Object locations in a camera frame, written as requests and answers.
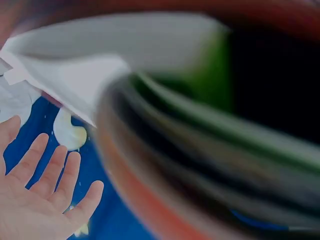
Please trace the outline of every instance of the hand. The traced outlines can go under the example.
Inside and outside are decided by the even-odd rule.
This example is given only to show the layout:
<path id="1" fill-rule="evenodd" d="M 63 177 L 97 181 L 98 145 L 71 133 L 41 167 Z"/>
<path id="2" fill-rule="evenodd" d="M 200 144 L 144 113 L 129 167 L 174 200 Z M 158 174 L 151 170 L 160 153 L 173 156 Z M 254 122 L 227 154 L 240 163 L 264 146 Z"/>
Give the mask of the hand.
<path id="1" fill-rule="evenodd" d="M 17 137 L 20 121 L 14 116 L 0 123 L 0 239 L 65 240 L 88 222 L 101 200 L 104 185 L 101 181 L 92 183 L 82 201 L 66 211 L 77 182 L 81 156 L 78 152 L 69 154 L 55 191 L 67 155 L 67 148 L 58 146 L 39 181 L 26 189 L 45 151 L 49 138 L 45 133 L 34 140 L 21 161 L 5 175 L 3 152 Z"/>

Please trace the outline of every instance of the blue fabric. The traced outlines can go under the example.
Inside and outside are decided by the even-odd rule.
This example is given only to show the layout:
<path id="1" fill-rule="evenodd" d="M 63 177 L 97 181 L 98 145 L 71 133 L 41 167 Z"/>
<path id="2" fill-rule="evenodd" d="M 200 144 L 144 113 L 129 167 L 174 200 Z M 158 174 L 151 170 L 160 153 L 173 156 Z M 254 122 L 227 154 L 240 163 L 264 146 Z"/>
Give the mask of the blue fabric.
<path id="1" fill-rule="evenodd" d="M 32 106 L 31 115 L 13 143 L 4 152 L 7 173 L 19 162 L 33 140 L 40 133 L 49 135 L 48 145 L 36 168 L 35 174 L 27 184 L 32 186 L 42 175 L 58 142 L 53 134 L 53 123 L 59 109 L 44 98 L 39 98 Z M 74 125 L 84 126 L 77 119 L 71 120 Z M 90 184 L 95 180 L 104 182 L 102 200 L 93 216 L 88 228 L 89 235 L 72 235 L 69 239 L 90 240 L 153 240 L 154 238 L 145 230 L 132 213 L 123 204 L 113 186 L 111 185 L 100 163 L 93 142 L 87 139 L 84 146 L 79 149 L 81 154 L 80 172 L 74 189 L 72 205 L 76 205 L 86 194 Z"/>

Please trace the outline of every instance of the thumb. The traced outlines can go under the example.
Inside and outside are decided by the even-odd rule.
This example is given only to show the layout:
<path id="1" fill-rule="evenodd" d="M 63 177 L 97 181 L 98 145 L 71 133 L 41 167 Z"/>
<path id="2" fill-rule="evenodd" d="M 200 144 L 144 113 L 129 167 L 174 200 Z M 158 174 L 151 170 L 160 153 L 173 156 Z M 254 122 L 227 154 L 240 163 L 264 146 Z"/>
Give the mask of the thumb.
<path id="1" fill-rule="evenodd" d="M 16 139 L 20 130 L 21 119 L 13 116 L 7 121 L 0 123 L 0 176 L 6 173 L 6 164 L 3 154 L 7 146 Z"/>

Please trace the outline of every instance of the finger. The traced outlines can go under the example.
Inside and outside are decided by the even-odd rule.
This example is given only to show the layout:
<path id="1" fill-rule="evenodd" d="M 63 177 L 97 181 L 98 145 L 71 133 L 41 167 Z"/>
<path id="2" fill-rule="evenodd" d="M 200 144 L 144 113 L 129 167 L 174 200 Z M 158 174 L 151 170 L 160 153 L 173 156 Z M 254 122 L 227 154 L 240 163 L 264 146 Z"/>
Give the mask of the finger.
<path id="1" fill-rule="evenodd" d="M 30 188 L 30 191 L 38 194 L 44 199 L 49 198 L 54 193 L 58 178 L 65 165 L 67 152 L 68 150 L 65 146 L 58 146 L 54 150 L 42 176 L 39 181 Z"/>
<path id="2" fill-rule="evenodd" d="M 48 199 L 61 213 L 63 213 L 71 203 L 78 179 L 80 161 L 81 156 L 78 152 L 74 151 L 69 154 L 58 188 Z"/>
<path id="3" fill-rule="evenodd" d="M 85 197 L 75 208 L 64 213 L 71 223 L 72 229 L 70 231 L 72 231 L 72 233 L 89 221 L 100 203 L 103 190 L 104 184 L 102 181 L 93 182 Z"/>
<path id="4" fill-rule="evenodd" d="M 7 176 L 15 177 L 24 186 L 34 175 L 39 160 L 41 159 L 48 143 L 49 136 L 41 133 L 31 144 L 20 162 L 9 172 Z"/>
<path id="5" fill-rule="evenodd" d="M 0 123 L 0 176 L 6 174 L 6 163 L 3 154 L 10 143 L 16 139 L 20 130 L 21 119 L 13 116 L 7 121 Z"/>

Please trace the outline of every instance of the white paper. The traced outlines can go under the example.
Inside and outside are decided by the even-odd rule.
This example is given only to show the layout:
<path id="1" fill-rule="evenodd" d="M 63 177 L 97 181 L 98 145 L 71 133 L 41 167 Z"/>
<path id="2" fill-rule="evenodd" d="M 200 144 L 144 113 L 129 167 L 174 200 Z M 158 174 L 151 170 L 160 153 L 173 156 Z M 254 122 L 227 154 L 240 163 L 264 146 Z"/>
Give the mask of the white paper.
<path id="1" fill-rule="evenodd" d="M 13 67 L 9 83 L 26 79 L 94 126 L 97 99 L 108 82 L 130 68 L 185 71 L 221 27 L 190 13 L 90 17 L 12 37 L 0 58 Z"/>

